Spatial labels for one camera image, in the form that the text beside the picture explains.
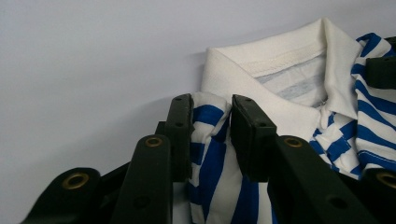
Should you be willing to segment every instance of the blue stripe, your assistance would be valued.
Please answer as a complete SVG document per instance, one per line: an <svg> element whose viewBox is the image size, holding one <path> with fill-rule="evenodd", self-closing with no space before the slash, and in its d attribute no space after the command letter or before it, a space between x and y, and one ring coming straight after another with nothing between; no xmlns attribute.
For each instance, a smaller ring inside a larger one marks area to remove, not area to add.
<svg viewBox="0 0 396 224"><path fill-rule="evenodd" d="M205 144L203 143L190 143L190 159L197 165L201 165L202 157L204 156Z"/></svg>
<svg viewBox="0 0 396 224"><path fill-rule="evenodd" d="M356 120L352 120L340 129L341 133L343 133L343 136L346 140L356 136L357 123L358 122Z"/></svg>
<svg viewBox="0 0 396 224"><path fill-rule="evenodd" d="M363 83L361 83L359 80L356 81L355 85L356 89L361 91L361 93L375 106L376 109L396 115L396 104L391 101L370 95Z"/></svg>
<svg viewBox="0 0 396 224"><path fill-rule="evenodd" d="M368 142L372 142L372 143L380 145L380 146L390 147L393 149L396 148L396 144L377 136L370 129L368 129L362 125L358 125L358 138L366 140Z"/></svg>
<svg viewBox="0 0 396 224"><path fill-rule="evenodd" d="M332 169L332 170L334 170L335 172L337 172L337 173L340 173L340 169L338 168L338 167L336 167L335 165L330 165L330 168Z"/></svg>
<svg viewBox="0 0 396 224"><path fill-rule="evenodd" d="M389 121L385 120L379 113L378 111L372 107L370 104L367 102L364 102L363 100L358 101L358 108L359 111L363 112L364 114L370 116L371 119L375 119L378 122L381 122L390 128L392 128L396 132L396 127L389 123Z"/></svg>
<svg viewBox="0 0 396 224"><path fill-rule="evenodd" d="M396 161L383 158L367 150L361 150L359 152L359 161L363 167L365 167L368 163L373 163L378 164L385 169L396 171Z"/></svg>
<svg viewBox="0 0 396 224"><path fill-rule="evenodd" d="M350 171L353 175L361 176L361 167L358 165Z"/></svg>
<svg viewBox="0 0 396 224"><path fill-rule="evenodd" d="M334 115L335 113L332 112L329 116L329 119L327 120L327 126L329 127L330 125L334 124Z"/></svg>
<svg viewBox="0 0 396 224"><path fill-rule="evenodd" d="M352 66L352 70L350 71L351 74L361 74L363 77L366 73L366 68L364 65L361 65L359 63L355 63Z"/></svg>
<svg viewBox="0 0 396 224"><path fill-rule="evenodd" d="M201 105L194 108L192 113L192 122L200 121L202 123L216 126L224 112L213 105Z"/></svg>
<svg viewBox="0 0 396 224"><path fill-rule="evenodd" d="M337 141L333 142L326 150L327 157L329 157L331 162L336 161L341 156L341 154L347 152L349 149L349 143L343 137L341 137Z"/></svg>
<svg viewBox="0 0 396 224"><path fill-rule="evenodd" d="M276 219L276 214L275 214L274 208L271 208L271 213L272 213L272 218L273 218L273 224L277 224L277 219Z"/></svg>
<svg viewBox="0 0 396 224"><path fill-rule="evenodd" d="M386 54L384 54L384 56L382 56L382 57L396 56L396 52L391 48L391 45L389 45L389 47L390 47L390 50Z"/></svg>
<svg viewBox="0 0 396 224"><path fill-rule="evenodd" d="M238 203L233 212L232 224L257 223L259 216L259 184L252 183L246 176L242 179Z"/></svg>
<svg viewBox="0 0 396 224"><path fill-rule="evenodd" d="M318 134L322 134L322 132L319 129L316 129L314 132L314 137L316 137Z"/></svg>
<svg viewBox="0 0 396 224"><path fill-rule="evenodd" d="M221 177L224 164L226 145L212 139L207 149L205 160L199 174L199 190L201 196L204 218L209 214L210 203L215 193L216 186Z"/></svg>
<svg viewBox="0 0 396 224"><path fill-rule="evenodd" d="M196 188L194 185L189 183L189 196L190 202L195 204L202 204L201 203L201 195L200 195L199 186Z"/></svg>
<svg viewBox="0 0 396 224"><path fill-rule="evenodd" d="M318 153L318 155L324 154L323 147L320 145L320 143L316 140L310 141L309 145Z"/></svg>
<svg viewBox="0 0 396 224"><path fill-rule="evenodd" d="M381 41L381 37L374 33L370 33L368 35L364 35L359 40L367 40L366 46L364 46L364 49L361 51L361 57L367 56L375 47L378 45L378 43Z"/></svg>

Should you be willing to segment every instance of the brass grommet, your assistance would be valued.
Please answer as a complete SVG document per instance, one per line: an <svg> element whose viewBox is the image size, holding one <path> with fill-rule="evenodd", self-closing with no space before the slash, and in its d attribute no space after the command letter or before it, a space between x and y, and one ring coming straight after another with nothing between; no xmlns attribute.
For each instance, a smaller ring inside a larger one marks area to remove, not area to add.
<svg viewBox="0 0 396 224"><path fill-rule="evenodd" d="M303 143L298 140L297 138L286 138L285 139L285 143L289 146L289 147L302 147Z"/></svg>
<svg viewBox="0 0 396 224"><path fill-rule="evenodd" d="M387 172L381 172L376 174L376 178L386 186L396 189L396 175Z"/></svg>
<svg viewBox="0 0 396 224"><path fill-rule="evenodd" d="M157 147L163 143L163 140L158 137L150 137L146 140L147 147Z"/></svg>
<svg viewBox="0 0 396 224"><path fill-rule="evenodd" d="M64 189L79 189L84 186L90 177L85 173L73 173L62 183Z"/></svg>

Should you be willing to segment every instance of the polo shirt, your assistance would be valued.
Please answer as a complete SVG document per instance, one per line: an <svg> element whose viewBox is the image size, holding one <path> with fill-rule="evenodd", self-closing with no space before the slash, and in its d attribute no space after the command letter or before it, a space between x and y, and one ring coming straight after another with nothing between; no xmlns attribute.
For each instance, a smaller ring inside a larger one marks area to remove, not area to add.
<svg viewBox="0 0 396 224"><path fill-rule="evenodd" d="M370 88L365 59L391 56L369 34L349 37L327 19L262 40L211 48L195 93L190 180L194 223L272 223L266 184L242 176L231 139L233 94L256 101L279 135L309 141L337 172L396 170L396 92Z"/></svg>

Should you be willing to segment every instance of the white wall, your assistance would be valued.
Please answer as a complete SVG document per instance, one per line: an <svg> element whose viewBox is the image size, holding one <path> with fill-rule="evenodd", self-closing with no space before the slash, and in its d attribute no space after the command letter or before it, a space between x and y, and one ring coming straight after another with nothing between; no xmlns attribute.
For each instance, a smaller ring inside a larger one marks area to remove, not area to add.
<svg viewBox="0 0 396 224"><path fill-rule="evenodd" d="M105 174L199 90L207 47L328 17L396 35L394 0L0 1L0 223L21 222L58 174ZM177 188L175 223L189 220Z"/></svg>

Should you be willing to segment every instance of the white collar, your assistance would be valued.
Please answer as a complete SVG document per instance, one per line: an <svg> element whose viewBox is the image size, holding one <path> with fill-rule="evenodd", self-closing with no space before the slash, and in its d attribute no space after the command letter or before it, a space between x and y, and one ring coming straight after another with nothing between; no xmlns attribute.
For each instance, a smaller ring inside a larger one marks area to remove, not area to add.
<svg viewBox="0 0 396 224"><path fill-rule="evenodd" d="M327 50L325 89L328 101L320 111L297 105L264 88L255 72L274 72L306 62ZM226 48L208 49L201 91L212 92L231 102L233 94L252 98L276 124L279 135L309 140L323 115L337 112L355 119L357 101L350 75L361 45L329 20L263 40Z"/></svg>

